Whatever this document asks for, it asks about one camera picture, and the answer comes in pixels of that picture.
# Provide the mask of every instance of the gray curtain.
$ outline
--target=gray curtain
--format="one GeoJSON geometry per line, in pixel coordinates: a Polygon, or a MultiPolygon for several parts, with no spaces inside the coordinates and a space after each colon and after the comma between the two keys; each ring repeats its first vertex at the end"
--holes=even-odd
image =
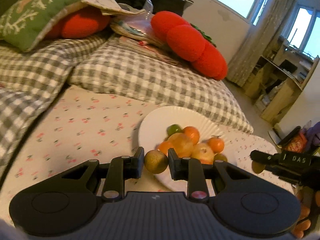
{"type": "Polygon", "coordinates": [[[228,80],[241,87],[244,85],[259,57],[279,37],[281,26],[296,1],[268,0],[257,25],[251,25],[244,42],[228,64],[228,80]]]}

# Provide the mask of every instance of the green leaf on plush toy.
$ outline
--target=green leaf on plush toy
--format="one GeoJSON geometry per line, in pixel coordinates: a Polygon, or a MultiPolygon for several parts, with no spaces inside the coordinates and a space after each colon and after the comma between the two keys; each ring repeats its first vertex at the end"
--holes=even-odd
{"type": "Polygon", "coordinates": [[[211,37],[208,36],[208,35],[205,35],[205,33],[203,31],[201,31],[197,26],[193,25],[192,23],[190,23],[192,27],[194,27],[197,31],[199,31],[202,36],[207,40],[209,41],[213,46],[217,47],[216,44],[214,44],[214,42],[212,41],[211,37]]]}

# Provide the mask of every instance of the white logo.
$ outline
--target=white logo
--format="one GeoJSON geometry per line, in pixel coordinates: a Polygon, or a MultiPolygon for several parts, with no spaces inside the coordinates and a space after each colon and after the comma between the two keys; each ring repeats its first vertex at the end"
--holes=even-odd
{"type": "Polygon", "coordinates": [[[159,196],[159,195],[154,195],[154,196],[152,196],[152,198],[153,198],[154,200],[157,200],[158,198],[160,198],[160,196],[159,196]]]}

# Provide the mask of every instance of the white plate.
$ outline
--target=white plate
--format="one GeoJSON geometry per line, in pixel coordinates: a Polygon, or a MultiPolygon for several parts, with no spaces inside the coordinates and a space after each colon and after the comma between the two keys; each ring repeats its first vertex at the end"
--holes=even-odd
{"type": "MultiPolygon", "coordinates": [[[[207,140],[212,136],[221,136],[225,141],[225,146],[229,143],[229,140],[225,134],[222,133],[219,127],[205,116],[183,107],[164,106],[153,110],[143,119],[139,128],[139,146],[144,148],[145,153],[150,150],[154,150],[156,146],[162,143],[167,137],[167,128],[175,123],[180,125],[182,128],[186,126],[196,127],[200,132],[199,142],[207,140]]],[[[225,155],[228,158],[229,163],[237,165],[236,158],[232,153],[228,152],[225,153],[225,155]]],[[[155,176],[161,183],[172,191],[187,192],[187,182],[184,180],[172,180],[169,167],[161,174],[157,174],[155,176]]],[[[214,196],[210,180],[207,180],[207,185],[210,195],[214,196]]]]}

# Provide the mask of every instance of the checkered blanket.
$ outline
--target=checkered blanket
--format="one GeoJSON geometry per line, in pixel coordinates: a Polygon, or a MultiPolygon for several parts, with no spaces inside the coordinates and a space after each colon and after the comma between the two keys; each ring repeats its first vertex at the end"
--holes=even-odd
{"type": "Polygon", "coordinates": [[[56,98],[73,67],[106,40],[100,33],[83,40],[43,42],[28,53],[0,42],[0,177],[23,135],[56,98]]]}
{"type": "Polygon", "coordinates": [[[103,44],[77,65],[70,83],[95,93],[111,93],[161,106],[182,106],[246,133],[253,128],[223,82],[187,66],[103,44]]]}

